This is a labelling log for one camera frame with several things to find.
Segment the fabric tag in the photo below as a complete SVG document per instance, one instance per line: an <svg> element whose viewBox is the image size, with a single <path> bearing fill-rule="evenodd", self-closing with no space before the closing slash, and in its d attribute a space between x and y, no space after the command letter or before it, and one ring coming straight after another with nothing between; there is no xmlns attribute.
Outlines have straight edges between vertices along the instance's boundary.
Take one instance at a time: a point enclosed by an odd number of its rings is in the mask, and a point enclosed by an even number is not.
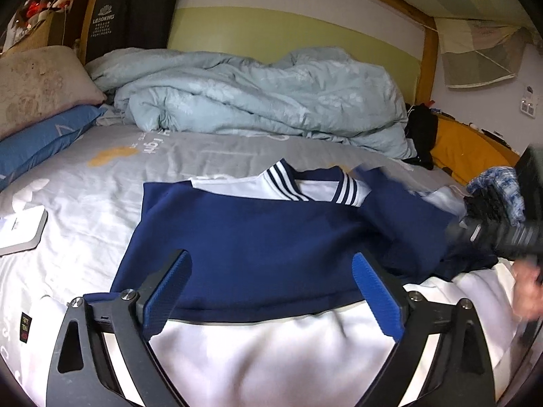
<svg viewBox="0 0 543 407"><path fill-rule="evenodd" d="M28 333L31 330L32 318L24 312L21 312L21 327L19 330L19 340L23 343L28 341Z"/></svg>

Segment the hand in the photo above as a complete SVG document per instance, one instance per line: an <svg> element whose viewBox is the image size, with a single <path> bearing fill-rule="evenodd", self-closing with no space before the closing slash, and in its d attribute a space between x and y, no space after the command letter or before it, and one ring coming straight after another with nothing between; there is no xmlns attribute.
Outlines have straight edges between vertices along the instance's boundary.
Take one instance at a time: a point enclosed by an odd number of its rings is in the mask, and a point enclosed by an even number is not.
<svg viewBox="0 0 543 407"><path fill-rule="evenodd" d="M527 261L517 260L512 266L515 276L512 309L525 319L543 316L543 286L537 283L540 269Z"/></svg>

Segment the comforter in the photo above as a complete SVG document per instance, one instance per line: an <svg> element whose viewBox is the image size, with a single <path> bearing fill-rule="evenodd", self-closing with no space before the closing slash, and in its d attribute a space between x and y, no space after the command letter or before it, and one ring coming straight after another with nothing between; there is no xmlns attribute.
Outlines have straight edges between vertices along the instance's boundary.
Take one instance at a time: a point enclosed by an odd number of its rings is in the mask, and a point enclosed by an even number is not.
<svg viewBox="0 0 543 407"><path fill-rule="evenodd" d="M416 156L404 99L384 68L337 47L302 49L264 65L234 55L116 50L86 66L114 106L144 131L284 134Z"/></svg>

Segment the blue gripper pad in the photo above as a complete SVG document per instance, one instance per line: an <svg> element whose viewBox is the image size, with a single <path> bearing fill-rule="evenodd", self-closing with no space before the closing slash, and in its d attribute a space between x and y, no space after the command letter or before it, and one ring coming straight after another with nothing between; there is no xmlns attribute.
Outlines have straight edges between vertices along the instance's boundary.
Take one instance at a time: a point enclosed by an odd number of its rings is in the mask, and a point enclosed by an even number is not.
<svg viewBox="0 0 543 407"><path fill-rule="evenodd" d="M138 289L143 308L136 308L136 312L139 312L142 336L146 341L161 333L191 273L190 254L178 250L161 270L150 274Z"/></svg>
<svg viewBox="0 0 543 407"><path fill-rule="evenodd" d="M352 258L352 276L368 302L382 333L398 342L404 335L402 310L366 258L358 253Z"/></svg>

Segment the metal bolt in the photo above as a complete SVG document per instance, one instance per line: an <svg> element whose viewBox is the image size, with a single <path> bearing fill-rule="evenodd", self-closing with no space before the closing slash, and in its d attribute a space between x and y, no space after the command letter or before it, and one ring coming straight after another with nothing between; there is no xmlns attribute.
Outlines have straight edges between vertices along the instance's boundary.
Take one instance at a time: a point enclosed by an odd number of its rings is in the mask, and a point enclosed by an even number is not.
<svg viewBox="0 0 543 407"><path fill-rule="evenodd" d="M419 291L410 291L409 298L413 301L422 301L424 300L423 295Z"/></svg>
<svg viewBox="0 0 543 407"><path fill-rule="evenodd" d="M462 306L464 309L471 309L473 308L473 303L468 298L461 298L460 306Z"/></svg>
<svg viewBox="0 0 543 407"><path fill-rule="evenodd" d="M73 308L78 308L83 304L83 297L76 297L70 301L70 306Z"/></svg>
<svg viewBox="0 0 543 407"><path fill-rule="evenodd" d="M120 297L123 300L132 300L137 295L137 292L134 289L125 289L120 293Z"/></svg>

